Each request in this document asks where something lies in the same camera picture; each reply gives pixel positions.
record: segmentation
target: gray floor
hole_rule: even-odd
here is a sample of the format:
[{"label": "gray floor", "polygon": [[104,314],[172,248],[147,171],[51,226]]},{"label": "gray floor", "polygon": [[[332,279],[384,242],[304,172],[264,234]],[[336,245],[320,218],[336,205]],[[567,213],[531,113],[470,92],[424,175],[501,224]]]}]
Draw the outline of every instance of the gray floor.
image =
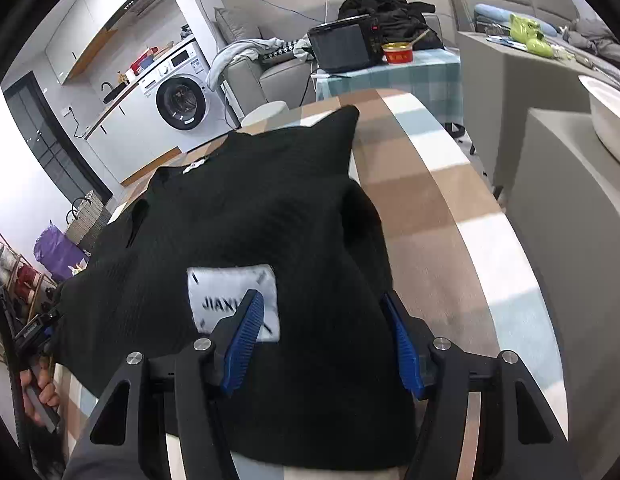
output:
[{"label": "gray floor", "polygon": [[12,438],[16,440],[17,430],[14,425],[14,410],[12,408],[12,394],[10,392],[10,378],[8,368],[0,363],[0,415]]}]

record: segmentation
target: white stool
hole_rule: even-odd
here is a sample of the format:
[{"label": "white stool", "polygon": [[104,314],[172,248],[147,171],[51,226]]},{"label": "white stool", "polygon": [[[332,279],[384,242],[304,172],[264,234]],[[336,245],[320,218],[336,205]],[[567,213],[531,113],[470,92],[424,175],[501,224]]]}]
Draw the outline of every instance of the white stool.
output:
[{"label": "white stool", "polygon": [[255,108],[241,120],[242,128],[264,121],[289,110],[285,101],[273,101]]}]

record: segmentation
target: white bowl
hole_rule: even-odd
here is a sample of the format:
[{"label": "white bowl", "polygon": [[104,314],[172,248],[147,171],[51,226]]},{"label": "white bowl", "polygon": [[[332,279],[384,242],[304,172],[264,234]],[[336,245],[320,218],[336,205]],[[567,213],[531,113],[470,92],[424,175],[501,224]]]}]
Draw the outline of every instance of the white bowl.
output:
[{"label": "white bowl", "polygon": [[620,162],[620,91],[586,75],[579,80],[590,92],[594,130],[604,146]]}]

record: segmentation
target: checkered tablecloth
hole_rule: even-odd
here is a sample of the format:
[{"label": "checkered tablecloth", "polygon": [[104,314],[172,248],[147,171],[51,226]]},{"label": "checkered tablecloth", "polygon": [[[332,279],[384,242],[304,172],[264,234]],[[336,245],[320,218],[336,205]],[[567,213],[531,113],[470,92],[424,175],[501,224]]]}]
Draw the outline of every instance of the checkered tablecloth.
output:
[{"label": "checkered tablecloth", "polygon": [[[260,134],[311,126],[345,105],[359,109],[350,176],[374,203],[394,289],[408,312],[467,352],[522,357],[564,432],[568,413],[561,357],[535,275],[508,219],[458,144],[413,95],[392,89],[343,94],[289,110],[241,130]],[[225,138],[178,155],[188,166]],[[113,219],[147,189],[138,181]],[[96,399],[62,366],[55,370],[70,454]],[[479,394],[470,394],[457,480],[470,480],[476,455]],[[173,480],[184,478],[178,440],[167,439]],[[402,468],[333,472],[266,464],[232,454],[241,480],[400,480]]]},{"label": "checkered tablecloth", "polygon": [[366,88],[393,88],[414,95],[440,124],[464,123],[461,59],[442,48],[415,50],[411,63],[384,60],[370,68],[333,75],[319,69],[314,78],[318,101]]}]

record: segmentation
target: kitchen sink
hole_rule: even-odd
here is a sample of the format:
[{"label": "kitchen sink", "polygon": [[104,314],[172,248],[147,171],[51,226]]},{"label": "kitchen sink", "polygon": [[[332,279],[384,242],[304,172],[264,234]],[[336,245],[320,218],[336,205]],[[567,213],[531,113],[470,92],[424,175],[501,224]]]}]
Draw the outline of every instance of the kitchen sink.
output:
[{"label": "kitchen sink", "polygon": [[125,87],[126,87],[125,83],[120,83],[119,86],[114,87],[114,89],[112,89],[110,93],[106,95],[106,97],[103,98],[103,104],[106,105],[110,101],[112,101],[116,96],[118,96],[121,92],[123,92],[123,89]]}]

